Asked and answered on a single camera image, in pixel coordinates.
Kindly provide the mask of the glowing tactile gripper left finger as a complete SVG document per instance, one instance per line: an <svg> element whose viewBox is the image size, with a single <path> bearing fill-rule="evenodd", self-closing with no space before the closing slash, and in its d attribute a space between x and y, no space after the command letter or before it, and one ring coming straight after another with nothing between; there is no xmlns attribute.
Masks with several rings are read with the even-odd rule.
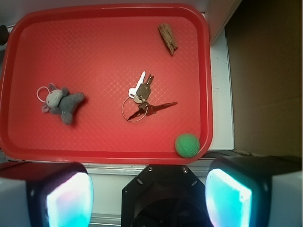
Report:
<svg viewBox="0 0 303 227"><path fill-rule="evenodd" d="M77 162L0 165L2 227L87 227L93 183Z"/></svg>

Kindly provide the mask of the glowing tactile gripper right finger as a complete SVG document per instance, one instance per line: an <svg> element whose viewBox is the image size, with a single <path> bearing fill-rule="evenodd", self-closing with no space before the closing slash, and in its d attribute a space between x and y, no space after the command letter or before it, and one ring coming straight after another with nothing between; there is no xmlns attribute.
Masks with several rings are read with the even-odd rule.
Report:
<svg viewBox="0 0 303 227"><path fill-rule="evenodd" d="M217 157L209 166L205 200L215 227L301 227L302 158Z"/></svg>

